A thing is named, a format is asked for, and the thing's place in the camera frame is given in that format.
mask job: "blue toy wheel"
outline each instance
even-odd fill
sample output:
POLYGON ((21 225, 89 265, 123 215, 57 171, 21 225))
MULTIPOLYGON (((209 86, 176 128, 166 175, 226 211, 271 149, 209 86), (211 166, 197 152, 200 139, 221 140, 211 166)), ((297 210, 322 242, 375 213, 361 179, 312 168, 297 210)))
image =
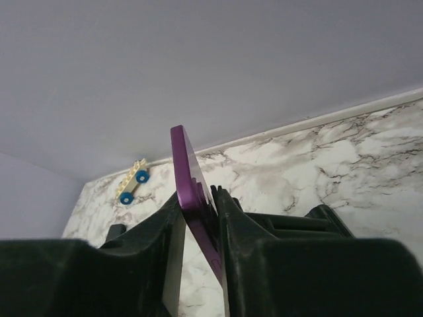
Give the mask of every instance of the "blue toy wheel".
POLYGON ((139 183, 146 183, 150 178, 150 175, 148 175, 146 170, 139 170, 135 175, 135 178, 139 183))
POLYGON ((130 192, 124 192, 120 194, 120 202, 124 205, 129 205, 133 200, 134 197, 130 192))

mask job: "white wall trim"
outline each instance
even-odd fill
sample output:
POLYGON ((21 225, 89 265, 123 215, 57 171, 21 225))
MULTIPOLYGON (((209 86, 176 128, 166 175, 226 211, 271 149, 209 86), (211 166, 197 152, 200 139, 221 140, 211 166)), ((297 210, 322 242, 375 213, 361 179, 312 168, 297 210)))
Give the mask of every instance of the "white wall trim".
MULTIPOLYGON (((422 98, 423 98, 423 88, 419 88, 419 89, 411 90, 401 94, 396 94, 394 96, 390 96, 387 98, 382 98, 372 102, 367 102, 365 104, 360 104, 358 106, 353 106, 344 110, 333 112, 331 114, 325 114, 323 116, 314 117, 311 119, 303 120, 293 124, 285 125, 283 127, 278 127, 276 129, 265 131, 262 133, 257 133, 249 137, 243 137, 241 139, 226 142, 224 144, 216 145, 214 147, 209 147, 207 149, 196 151, 196 154, 204 155, 204 154, 213 153, 217 151, 224 151, 230 147, 236 147, 238 145, 244 145, 254 141, 261 141, 263 139, 269 139, 271 137, 279 137, 281 135, 310 129, 312 127, 317 127, 319 125, 328 124, 328 123, 348 119, 351 117, 360 116, 362 114, 369 114, 372 112, 376 112, 376 111, 380 111, 380 110, 384 110, 388 108, 393 108, 396 106, 400 106, 401 104, 417 101, 422 98)), ((170 163, 170 162, 172 162, 171 157, 150 162, 148 166, 152 167, 152 166, 162 165, 162 164, 170 163)), ((128 170, 121 170, 119 172, 109 174, 105 177, 122 174, 127 171, 128 170)))

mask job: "purple object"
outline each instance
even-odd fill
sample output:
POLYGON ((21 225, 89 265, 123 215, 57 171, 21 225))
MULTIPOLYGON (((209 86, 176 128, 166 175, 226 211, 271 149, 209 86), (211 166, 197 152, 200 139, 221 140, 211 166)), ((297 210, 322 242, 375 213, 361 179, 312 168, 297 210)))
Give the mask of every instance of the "purple object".
POLYGON ((171 129, 174 177, 186 224, 221 283, 218 219, 215 204, 182 125, 171 129))

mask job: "marble countertop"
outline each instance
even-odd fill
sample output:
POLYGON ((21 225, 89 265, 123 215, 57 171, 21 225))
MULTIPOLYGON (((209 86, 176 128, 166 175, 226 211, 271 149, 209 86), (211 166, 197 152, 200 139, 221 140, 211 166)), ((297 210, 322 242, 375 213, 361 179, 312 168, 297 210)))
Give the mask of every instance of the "marble countertop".
MULTIPOLYGON (((228 189, 246 212, 304 216, 325 203, 357 237, 400 240, 423 264, 422 122, 423 101, 413 102, 198 160, 206 182, 228 189)), ((175 191, 172 164, 150 174, 129 206, 114 200, 123 174, 87 183, 63 237, 100 246, 110 225, 130 229, 150 216, 175 191)), ((224 316, 221 287, 188 229, 179 314, 224 316)))

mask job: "toy car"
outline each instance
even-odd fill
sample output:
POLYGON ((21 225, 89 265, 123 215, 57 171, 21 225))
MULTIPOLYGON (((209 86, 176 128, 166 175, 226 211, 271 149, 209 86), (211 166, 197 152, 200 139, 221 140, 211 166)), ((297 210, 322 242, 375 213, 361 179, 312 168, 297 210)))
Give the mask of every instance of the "toy car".
POLYGON ((126 173, 125 178, 119 183, 119 187, 116 190, 116 199, 119 199, 124 205, 129 205, 134 200, 132 193, 137 185, 146 183, 150 178, 146 165, 147 161, 145 158, 137 160, 126 173))

